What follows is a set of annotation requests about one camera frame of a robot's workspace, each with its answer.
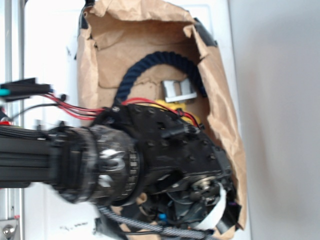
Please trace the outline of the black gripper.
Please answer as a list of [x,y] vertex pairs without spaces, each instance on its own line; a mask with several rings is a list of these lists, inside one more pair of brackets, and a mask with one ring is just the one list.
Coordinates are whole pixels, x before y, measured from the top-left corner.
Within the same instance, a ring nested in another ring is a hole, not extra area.
[[223,149],[176,113],[152,106],[121,105],[112,127],[129,134],[137,149],[137,189],[150,215],[173,226],[229,229],[238,220],[232,168]]

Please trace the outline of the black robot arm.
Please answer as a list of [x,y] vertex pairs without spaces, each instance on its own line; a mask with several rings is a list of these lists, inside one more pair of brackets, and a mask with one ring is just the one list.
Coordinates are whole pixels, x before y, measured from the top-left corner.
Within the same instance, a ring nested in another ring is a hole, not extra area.
[[177,113],[138,104],[106,109],[88,127],[0,128],[0,186],[51,185],[70,203],[123,207],[122,214],[191,226],[224,203],[240,213],[226,152]]

